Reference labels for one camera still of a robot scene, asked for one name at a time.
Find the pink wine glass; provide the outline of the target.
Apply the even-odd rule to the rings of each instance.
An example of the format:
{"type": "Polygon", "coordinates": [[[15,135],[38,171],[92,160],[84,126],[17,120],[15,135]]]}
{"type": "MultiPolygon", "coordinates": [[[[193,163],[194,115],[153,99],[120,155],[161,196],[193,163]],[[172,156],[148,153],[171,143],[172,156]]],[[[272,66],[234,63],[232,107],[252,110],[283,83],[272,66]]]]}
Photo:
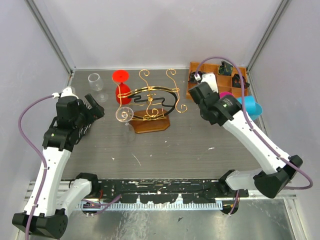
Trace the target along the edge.
{"type": "Polygon", "coordinates": [[[220,94],[219,94],[219,96],[220,96],[220,98],[222,99],[222,98],[224,98],[224,97],[226,97],[226,96],[234,96],[231,92],[227,92],[227,91],[225,91],[225,92],[221,92],[220,94]]]}

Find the black white striped cloth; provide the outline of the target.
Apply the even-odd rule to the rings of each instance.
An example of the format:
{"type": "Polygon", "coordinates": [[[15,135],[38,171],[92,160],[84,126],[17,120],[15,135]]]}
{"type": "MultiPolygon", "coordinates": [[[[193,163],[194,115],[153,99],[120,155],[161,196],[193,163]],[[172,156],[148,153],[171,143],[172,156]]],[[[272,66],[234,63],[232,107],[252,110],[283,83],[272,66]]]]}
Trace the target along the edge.
{"type": "MultiPolygon", "coordinates": [[[[92,106],[85,100],[84,105],[88,110],[92,109],[92,106]]],[[[79,138],[81,139],[83,136],[85,136],[88,132],[88,130],[91,128],[92,124],[87,124],[79,131],[79,138]]]]}

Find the clear wine glass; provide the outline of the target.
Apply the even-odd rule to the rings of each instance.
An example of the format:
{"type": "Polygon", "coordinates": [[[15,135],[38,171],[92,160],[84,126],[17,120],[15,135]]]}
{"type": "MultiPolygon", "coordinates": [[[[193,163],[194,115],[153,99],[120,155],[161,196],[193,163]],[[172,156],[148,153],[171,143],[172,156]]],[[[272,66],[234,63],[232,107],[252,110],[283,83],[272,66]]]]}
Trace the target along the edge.
{"type": "Polygon", "coordinates": [[[104,88],[104,81],[101,76],[98,73],[91,73],[87,79],[94,99],[99,103],[106,102],[109,96],[104,88]]]}
{"type": "Polygon", "coordinates": [[[121,123],[121,135],[124,143],[130,143],[135,139],[135,130],[131,125],[134,111],[128,106],[120,106],[116,113],[116,119],[121,123]]]}

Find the blue wine glass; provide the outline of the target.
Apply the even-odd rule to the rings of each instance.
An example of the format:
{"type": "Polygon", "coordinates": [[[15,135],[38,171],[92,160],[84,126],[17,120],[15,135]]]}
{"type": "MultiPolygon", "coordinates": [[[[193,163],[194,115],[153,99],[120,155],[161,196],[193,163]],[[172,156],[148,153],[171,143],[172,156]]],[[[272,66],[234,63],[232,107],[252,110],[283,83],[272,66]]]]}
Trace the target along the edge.
{"type": "Polygon", "coordinates": [[[255,121],[263,113],[262,106],[256,102],[252,95],[244,97],[244,104],[249,117],[253,121],[255,121]]]}

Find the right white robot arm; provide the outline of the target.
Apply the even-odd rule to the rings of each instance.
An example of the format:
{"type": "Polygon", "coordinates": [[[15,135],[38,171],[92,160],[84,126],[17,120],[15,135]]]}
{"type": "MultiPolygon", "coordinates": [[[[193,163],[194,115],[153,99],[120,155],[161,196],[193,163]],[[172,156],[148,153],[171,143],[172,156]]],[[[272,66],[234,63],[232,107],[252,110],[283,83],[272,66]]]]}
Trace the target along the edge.
{"type": "Polygon", "coordinates": [[[214,73],[203,74],[189,94],[198,105],[201,117],[234,135],[260,165],[256,170],[226,173],[219,184],[220,193],[231,197],[237,190],[258,190],[267,198],[275,198],[295,176],[303,160],[278,148],[248,117],[235,97],[220,97],[214,73]]]}

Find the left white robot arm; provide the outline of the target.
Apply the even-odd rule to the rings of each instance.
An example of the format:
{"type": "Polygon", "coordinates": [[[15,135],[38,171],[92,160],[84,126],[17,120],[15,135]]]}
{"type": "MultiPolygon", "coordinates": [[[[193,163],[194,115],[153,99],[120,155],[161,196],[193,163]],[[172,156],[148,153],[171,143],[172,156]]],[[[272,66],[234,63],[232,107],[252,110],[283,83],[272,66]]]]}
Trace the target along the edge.
{"type": "Polygon", "coordinates": [[[15,213],[12,218],[12,224],[24,232],[25,239],[31,236],[60,239],[76,205],[86,196],[95,198],[99,195],[100,183],[98,176],[93,173],[79,173],[71,188],[61,197],[58,197],[58,190],[75,145],[91,125],[104,115],[104,108],[90,93],[85,95],[84,100],[73,93],[54,93],[36,100],[19,116],[18,129],[21,136],[41,159],[29,200],[24,210],[15,213]],[[57,99],[56,116],[44,133],[43,149],[39,150],[25,134],[22,120],[31,107],[47,99],[57,99]]]}

